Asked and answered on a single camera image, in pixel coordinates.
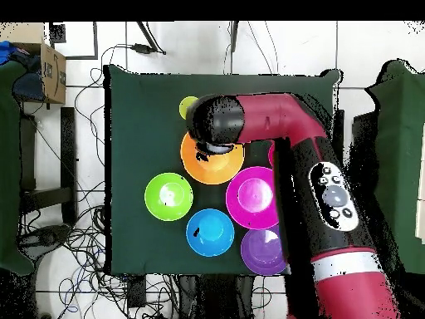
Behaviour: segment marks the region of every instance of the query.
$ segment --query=table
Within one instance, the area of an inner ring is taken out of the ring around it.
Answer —
[[[111,273],[253,275],[240,255],[247,230],[235,222],[233,245],[223,255],[201,257],[188,246],[186,225],[197,211],[214,208],[228,214],[228,183],[200,184],[184,170],[179,151],[187,131],[178,105],[186,96],[288,91],[313,96],[332,115],[333,86],[339,72],[328,70],[321,76],[138,75],[109,65],[104,73],[105,123],[111,123],[110,130],[105,128],[106,152],[111,153],[105,163],[106,170],[111,168],[110,179],[107,176],[105,181],[106,203],[111,199],[111,241],[107,239],[110,244],[106,244]],[[269,147],[269,141],[248,145],[242,168],[270,168]],[[154,218],[144,204],[146,185],[164,172],[181,174],[193,189],[192,208],[174,222]]]

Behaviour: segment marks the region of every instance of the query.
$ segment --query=control buttons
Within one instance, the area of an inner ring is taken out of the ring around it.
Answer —
[[[326,177],[321,177],[319,179],[319,184],[327,184],[328,183],[328,179]]]
[[[339,217],[340,217],[340,212],[339,212],[338,210],[332,209],[332,210],[329,212],[329,215],[330,215],[330,217],[331,217],[331,218],[333,218],[333,219],[337,219],[337,218],[339,218]]]
[[[342,209],[342,214],[346,217],[346,218],[351,218],[353,216],[353,212],[351,212],[351,210],[349,210],[348,208],[344,208]]]
[[[326,187],[322,194],[322,199],[330,207],[344,207],[349,197],[340,186],[331,185]]]
[[[359,225],[354,200],[338,165],[321,161],[310,169],[308,180],[320,219],[327,227],[352,231]]]

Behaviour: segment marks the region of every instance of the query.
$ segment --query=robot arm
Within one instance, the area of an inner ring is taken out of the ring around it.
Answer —
[[[227,153],[236,143],[275,140],[276,206],[287,234],[282,247],[293,275],[307,280],[310,274],[322,316],[397,319],[374,243],[325,129],[301,99],[288,93],[205,96],[189,107],[187,124],[207,155]],[[283,179],[289,165],[291,178]],[[296,231],[297,218],[305,231]]]

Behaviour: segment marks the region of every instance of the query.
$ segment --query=cardboard box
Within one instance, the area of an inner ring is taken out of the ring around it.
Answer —
[[[40,55],[45,102],[65,104],[66,59],[44,42],[44,23],[0,23],[0,42],[3,41],[11,42],[15,47],[24,49],[30,54]]]

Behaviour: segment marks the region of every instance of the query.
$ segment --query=green bowl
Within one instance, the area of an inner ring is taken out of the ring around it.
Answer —
[[[192,207],[192,187],[179,174],[159,174],[146,186],[144,202],[155,218],[163,221],[179,220]]]

